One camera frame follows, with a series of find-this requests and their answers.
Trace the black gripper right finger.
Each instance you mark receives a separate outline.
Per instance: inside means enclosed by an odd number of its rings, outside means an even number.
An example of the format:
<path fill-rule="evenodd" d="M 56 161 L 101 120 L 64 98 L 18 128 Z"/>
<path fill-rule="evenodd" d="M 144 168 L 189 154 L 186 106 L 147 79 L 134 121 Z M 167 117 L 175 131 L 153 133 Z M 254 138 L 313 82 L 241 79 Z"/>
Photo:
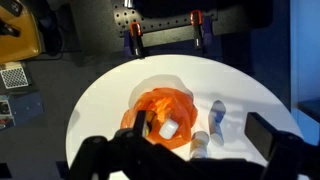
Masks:
<path fill-rule="evenodd" d="M 271 158 L 279 131 L 257 112 L 249 112 L 244 133 L 265 160 Z"/>

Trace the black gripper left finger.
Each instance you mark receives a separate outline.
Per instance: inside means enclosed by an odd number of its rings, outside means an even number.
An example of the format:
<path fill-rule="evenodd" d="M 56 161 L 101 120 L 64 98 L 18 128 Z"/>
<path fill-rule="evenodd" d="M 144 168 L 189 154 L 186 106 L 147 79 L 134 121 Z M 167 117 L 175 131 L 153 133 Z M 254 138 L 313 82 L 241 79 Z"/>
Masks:
<path fill-rule="evenodd" d="M 133 131 L 135 134 L 140 135 L 142 137 L 146 136 L 146 112 L 145 111 L 138 111 L 135 123 L 133 126 Z"/>

